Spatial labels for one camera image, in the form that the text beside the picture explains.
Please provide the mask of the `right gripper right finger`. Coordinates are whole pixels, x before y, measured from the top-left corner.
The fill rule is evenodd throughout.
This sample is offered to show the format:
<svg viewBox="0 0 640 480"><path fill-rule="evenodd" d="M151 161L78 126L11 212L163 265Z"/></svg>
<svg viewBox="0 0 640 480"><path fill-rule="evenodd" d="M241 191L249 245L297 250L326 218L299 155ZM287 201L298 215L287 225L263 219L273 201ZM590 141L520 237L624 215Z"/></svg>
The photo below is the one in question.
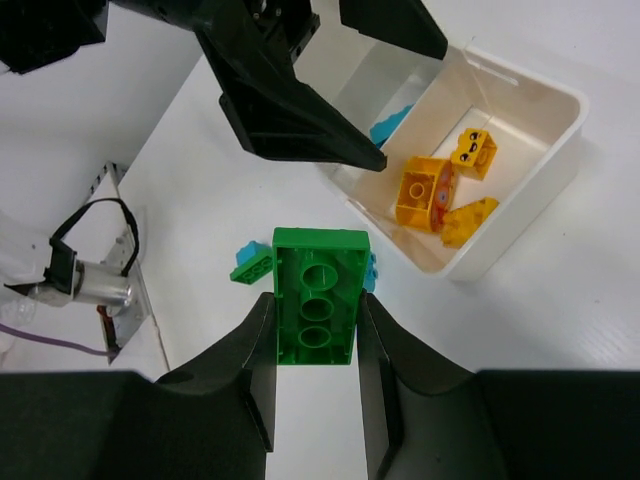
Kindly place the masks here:
<svg viewBox="0 0 640 480"><path fill-rule="evenodd" d="M639 375L471 372L363 294L357 353L372 479L635 479Z"/></svg>

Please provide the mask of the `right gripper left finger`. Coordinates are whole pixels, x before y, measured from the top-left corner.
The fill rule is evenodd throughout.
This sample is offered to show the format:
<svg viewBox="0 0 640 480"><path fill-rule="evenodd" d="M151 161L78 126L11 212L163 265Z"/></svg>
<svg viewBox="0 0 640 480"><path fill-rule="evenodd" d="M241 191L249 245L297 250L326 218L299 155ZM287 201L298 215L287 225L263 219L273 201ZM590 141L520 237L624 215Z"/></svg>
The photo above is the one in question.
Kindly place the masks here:
<svg viewBox="0 0 640 480"><path fill-rule="evenodd" d="M261 479L274 448L276 308L151 381L133 371L5 374L5 479Z"/></svg>

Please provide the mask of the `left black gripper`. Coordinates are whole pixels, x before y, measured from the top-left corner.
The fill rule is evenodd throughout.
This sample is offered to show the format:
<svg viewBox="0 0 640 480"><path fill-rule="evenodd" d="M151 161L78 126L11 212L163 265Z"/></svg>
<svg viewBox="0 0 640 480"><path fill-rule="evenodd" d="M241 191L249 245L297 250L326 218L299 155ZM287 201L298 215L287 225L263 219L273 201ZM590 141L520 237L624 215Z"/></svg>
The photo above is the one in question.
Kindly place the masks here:
<svg viewBox="0 0 640 480"><path fill-rule="evenodd" d="M281 162L337 163L381 172L386 156L293 65L320 28L310 1L117 1L196 34L222 89L220 105L242 148ZM340 0L359 34L443 60L448 39L419 0Z"/></svg>

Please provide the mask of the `teal 2x4 lego brick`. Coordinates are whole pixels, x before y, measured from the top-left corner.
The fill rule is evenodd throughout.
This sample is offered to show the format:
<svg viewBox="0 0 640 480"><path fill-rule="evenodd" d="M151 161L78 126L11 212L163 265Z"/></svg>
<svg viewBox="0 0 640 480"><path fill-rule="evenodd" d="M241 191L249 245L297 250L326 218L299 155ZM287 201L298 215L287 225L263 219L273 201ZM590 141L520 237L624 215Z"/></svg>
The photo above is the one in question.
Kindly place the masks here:
<svg viewBox="0 0 640 480"><path fill-rule="evenodd" d="M412 108L413 104L407 105L402 110L389 115L384 120L376 122L369 129L370 139L378 149L381 149L386 141L393 135L394 131L409 114Z"/></svg>

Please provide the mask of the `yellow lego plate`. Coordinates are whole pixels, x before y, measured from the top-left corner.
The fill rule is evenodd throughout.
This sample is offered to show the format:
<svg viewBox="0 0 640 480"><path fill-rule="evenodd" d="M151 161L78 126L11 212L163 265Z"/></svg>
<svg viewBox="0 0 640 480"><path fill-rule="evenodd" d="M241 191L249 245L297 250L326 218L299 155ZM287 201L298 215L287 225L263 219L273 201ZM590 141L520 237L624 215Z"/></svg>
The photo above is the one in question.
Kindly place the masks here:
<svg viewBox="0 0 640 480"><path fill-rule="evenodd" d="M447 248L461 248L499 206L499 201L484 197L444 214L440 238Z"/></svg>

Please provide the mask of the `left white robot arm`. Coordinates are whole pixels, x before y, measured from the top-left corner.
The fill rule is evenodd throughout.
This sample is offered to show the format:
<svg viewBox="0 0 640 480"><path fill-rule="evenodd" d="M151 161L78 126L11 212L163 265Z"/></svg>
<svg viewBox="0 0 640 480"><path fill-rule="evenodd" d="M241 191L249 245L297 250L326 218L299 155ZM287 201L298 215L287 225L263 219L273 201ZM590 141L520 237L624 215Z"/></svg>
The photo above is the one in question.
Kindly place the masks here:
<svg viewBox="0 0 640 480"><path fill-rule="evenodd" d="M126 1L123 8L193 33L221 87L222 110L241 147L279 162L335 163L373 172L386 156L314 89L294 65L320 18L308 1ZM106 39L106 1L5 1L1 60L24 75ZM54 233L1 219L4 286L35 301L125 308L128 295L86 291L88 273L65 236L80 212Z"/></svg>

